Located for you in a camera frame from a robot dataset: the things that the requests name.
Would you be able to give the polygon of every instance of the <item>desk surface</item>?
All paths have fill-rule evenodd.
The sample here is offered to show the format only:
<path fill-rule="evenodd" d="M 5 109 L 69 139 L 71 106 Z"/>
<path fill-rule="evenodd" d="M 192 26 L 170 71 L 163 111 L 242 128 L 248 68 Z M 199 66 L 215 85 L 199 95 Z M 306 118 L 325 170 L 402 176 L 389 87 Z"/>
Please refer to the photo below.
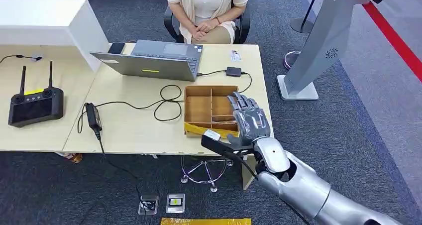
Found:
<path fill-rule="evenodd" d="M 134 44 L 127 44 L 124 54 L 130 54 Z M 240 62 L 232 62 L 231 50 L 237 50 Z M 207 73 L 224 70 L 227 66 L 240 67 L 253 78 L 251 87 L 244 93 L 254 98 L 265 111 L 271 123 L 270 110 L 262 71 L 258 45 L 204 45 L 199 72 Z M 248 76 L 241 78 L 226 77 L 225 73 L 217 73 L 199 77 L 196 82 L 182 82 L 163 79 L 123 76 L 105 64 L 102 64 L 88 93 L 87 102 L 95 105 L 110 101 L 125 101 L 137 107 L 143 107 L 160 100 L 160 89 L 175 84 L 184 90 L 188 85 L 236 85 L 243 90 L 249 84 Z M 164 96 L 178 94 L 176 88 L 168 88 Z M 153 116 L 155 107 L 146 110 L 135 110 L 122 104 L 106 105 L 99 108 L 103 124 L 102 141 L 107 153 L 125 154 L 191 154 L 215 155 L 201 146 L 200 137 L 184 135 L 183 117 L 177 121 L 161 122 Z M 176 104 L 166 103 L 157 116 L 171 118 L 179 113 Z M 83 117 L 84 129 L 78 134 L 76 124 L 67 143 L 66 152 L 100 153 L 100 145 Z"/>
<path fill-rule="evenodd" d="M 78 116 L 95 74 L 76 47 L 4 46 L 6 55 L 31 56 L 41 53 L 39 62 L 26 58 L 7 58 L 0 64 L 0 150 L 61 151 Z M 25 91 L 48 87 L 50 60 L 53 61 L 53 86 L 64 91 L 64 116 L 23 128 L 7 124 L 10 98 L 19 93 L 22 66 L 26 65 Z"/>

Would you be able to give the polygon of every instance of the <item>laptop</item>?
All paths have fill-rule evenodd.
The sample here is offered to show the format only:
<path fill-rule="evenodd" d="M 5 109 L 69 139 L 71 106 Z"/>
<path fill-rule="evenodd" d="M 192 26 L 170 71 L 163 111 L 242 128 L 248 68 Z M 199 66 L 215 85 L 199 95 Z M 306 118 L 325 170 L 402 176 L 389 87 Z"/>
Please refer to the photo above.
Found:
<path fill-rule="evenodd" d="M 202 45 L 138 40 L 131 55 L 91 52 L 122 75 L 195 81 Z"/>

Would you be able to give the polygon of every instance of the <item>laptop keyboard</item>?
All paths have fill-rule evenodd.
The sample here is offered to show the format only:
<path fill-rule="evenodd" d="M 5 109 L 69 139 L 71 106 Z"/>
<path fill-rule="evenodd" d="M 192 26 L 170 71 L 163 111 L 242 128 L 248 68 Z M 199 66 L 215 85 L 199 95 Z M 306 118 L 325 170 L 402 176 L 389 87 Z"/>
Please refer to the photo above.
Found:
<path fill-rule="evenodd" d="M 157 57 L 157 58 L 168 58 L 168 59 L 177 59 L 177 60 L 187 60 L 189 64 L 189 68 L 191 69 L 192 73 L 195 73 L 198 59 L 192 58 L 192 57 L 169 57 L 169 56 L 163 56 L 163 55 L 155 55 L 155 54 L 144 54 L 144 53 L 135 53 L 135 56 L 141 56 L 141 57 Z"/>

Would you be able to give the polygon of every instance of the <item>gray carpet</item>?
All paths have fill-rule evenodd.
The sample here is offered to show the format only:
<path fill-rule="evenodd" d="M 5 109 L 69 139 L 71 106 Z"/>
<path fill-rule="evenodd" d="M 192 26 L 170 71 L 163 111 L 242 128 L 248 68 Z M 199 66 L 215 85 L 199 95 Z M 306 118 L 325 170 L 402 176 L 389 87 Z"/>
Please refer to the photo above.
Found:
<path fill-rule="evenodd" d="M 249 5 L 253 19 L 248 42 L 260 45 L 275 137 L 288 141 L 285 149 L 314 167 L 345 196 L 403 224 L 422 224 L 412 198 L 404 203 L 390 171 L 385 170 L 380 159 L 385 155 L 380 155 L 368 134 L 372 122 L 364 120 L 369 118 L 362 115 L 366 113 L 364 108 L 356 107 L 361 105 L 352 95 L 353 87 L 345 86 L 340 64 L 315 81 L 318 101 L 284 102 L 278 95 L 276 76 L 286 73 L 281 66 L 282 58 L 288 51 L 300 48 L 306 39 L 288 26 L 291 17 L 304 13 L 305 2 L 251 0 Z M 109 41 L 171 40 L 162 24 L 166 0 L 90 0 L 90 3 Z M 219 191 L 211 194 L 206 185 L 180 184 L 178 157 L 109 158 L 143 179 L 142 193 L 159 194 L 158 216 L 146 221 L 135 216 L 138 204 L 131 180 L 101 162 L 100 155 L 85 155 L 82 163 L 76 165 L 54 154 L 2 153 L 0 224 L 77 224 L 96 201 L 105 203 L 110 224 L 158 224 L 159 218 L 165 216 L 167 193 L 187 194 L 186 212 L 170 217 L 247 217 L 252 218 L 254 225 L 302 224 L 287 206 L 256 183 L 242 191 L 238 164 L 218 181 Z M 98 206 L 86 224 L 103 224 L 103 219 L 104 210 Z"/>

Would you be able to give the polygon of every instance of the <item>woman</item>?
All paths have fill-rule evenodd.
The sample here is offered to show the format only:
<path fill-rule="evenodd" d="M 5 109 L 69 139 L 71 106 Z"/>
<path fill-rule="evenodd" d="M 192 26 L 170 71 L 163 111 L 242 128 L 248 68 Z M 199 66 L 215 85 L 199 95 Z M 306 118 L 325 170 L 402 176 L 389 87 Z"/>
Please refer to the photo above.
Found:
<path fill-rule="evenodd" d="M 186 43 L 231 44 L 248 0 L 167 0 Z"/>

